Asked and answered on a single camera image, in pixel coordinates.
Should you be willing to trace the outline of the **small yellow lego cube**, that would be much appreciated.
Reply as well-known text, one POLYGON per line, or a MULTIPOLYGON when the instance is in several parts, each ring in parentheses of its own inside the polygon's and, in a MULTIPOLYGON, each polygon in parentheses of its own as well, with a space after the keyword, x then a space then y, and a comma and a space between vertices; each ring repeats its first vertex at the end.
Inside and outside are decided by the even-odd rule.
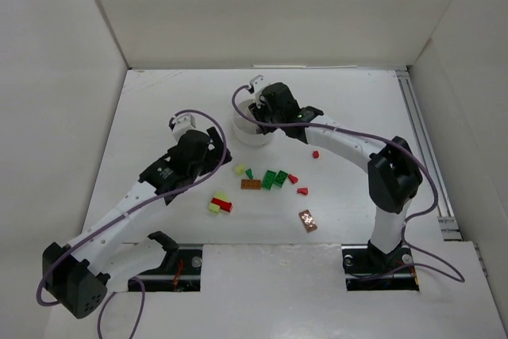
POLYGON ((236 175, 242 175, 245 171, 245 166, 243 164, 238 164, 235 168, 234 168, 234 172, 236 175))

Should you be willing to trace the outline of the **yellow and red lego stack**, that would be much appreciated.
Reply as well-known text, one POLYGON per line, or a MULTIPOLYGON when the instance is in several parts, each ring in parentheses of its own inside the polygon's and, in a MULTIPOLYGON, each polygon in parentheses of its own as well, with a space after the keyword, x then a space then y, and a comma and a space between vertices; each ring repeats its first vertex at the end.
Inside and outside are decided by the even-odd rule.
POLYGON ((222 192, 216 192, 210 200, 209 211, 219 214, 220 212, 231 213, 233 204, 229 201, 229 197, 222 192))

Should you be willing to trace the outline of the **red sloped lego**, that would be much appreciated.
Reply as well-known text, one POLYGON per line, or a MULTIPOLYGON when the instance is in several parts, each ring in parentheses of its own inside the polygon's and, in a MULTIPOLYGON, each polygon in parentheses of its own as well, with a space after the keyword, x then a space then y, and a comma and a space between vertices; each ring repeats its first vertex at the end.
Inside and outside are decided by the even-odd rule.
POLYGON ((290 180, 293 184, 295 184, 295 183, 297 183, 297 182, 298 182, 298 177, 296 177, 296 176, 294 176, 294 175, 292 175, 292 174, 289 174, 289 175, 288 175, 288 179, 289 179, 289 180, 290 180))
POLYGON ((309 190, 306 187, 298 188, 297 189, 297 193, 299 195, 308 195, 309 194, 309 190))

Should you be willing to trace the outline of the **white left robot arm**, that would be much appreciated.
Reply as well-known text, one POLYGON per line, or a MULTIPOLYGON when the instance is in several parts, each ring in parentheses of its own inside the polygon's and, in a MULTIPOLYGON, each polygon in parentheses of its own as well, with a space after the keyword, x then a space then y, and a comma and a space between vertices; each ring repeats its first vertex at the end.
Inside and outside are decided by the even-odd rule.
POLYGON ((174 262, 178 244, 166 233, 150 233, 131 249, 128 236, 153 216, 150 205, 169 205, 209 179, 232 159, 220 127, 188 129, 175 146, 141 172, 123 199, 98 223, 66 245, 51 243, 42 254, 39 291, 72 316, 91 315, 110 291, 125 289, 136 275, 174 262))

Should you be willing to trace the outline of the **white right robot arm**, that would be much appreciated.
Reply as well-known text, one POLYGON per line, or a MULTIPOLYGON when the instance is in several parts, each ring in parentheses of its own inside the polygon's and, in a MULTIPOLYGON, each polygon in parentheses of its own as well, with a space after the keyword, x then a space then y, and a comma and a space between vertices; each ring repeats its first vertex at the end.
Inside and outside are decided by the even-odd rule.
POLYGON ((405 155, 410 148, 403 138, 395 137, 387 144, 374 137, 347 134, 322 110, 301 107, 284 83, 263 88, 248 110, 262 133, 281 129, 289 138, 323 148, 364 171, 368 194, 376 206, 368 244, 384 256, 400 247, 407 210, 422 182, 418 166, 405 155))

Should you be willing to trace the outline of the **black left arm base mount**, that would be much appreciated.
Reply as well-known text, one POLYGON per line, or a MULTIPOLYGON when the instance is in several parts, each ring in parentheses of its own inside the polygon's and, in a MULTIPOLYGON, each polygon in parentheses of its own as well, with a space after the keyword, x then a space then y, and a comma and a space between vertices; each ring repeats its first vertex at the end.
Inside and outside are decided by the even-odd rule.
POLYGON ((137 275, 147 292, 199 292, 203 245, 180 245, 160 231, 148 235, 162 245, 165 256, 157 268, 137 275))

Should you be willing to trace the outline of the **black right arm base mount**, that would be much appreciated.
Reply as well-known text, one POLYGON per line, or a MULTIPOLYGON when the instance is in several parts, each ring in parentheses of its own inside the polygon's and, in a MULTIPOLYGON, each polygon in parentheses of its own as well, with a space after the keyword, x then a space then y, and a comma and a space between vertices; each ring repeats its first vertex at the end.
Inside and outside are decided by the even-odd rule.
POLYGON ((409 248, 398 245, 389 254, 370 243, 342 245, 347 291, 419 291, 409 248))

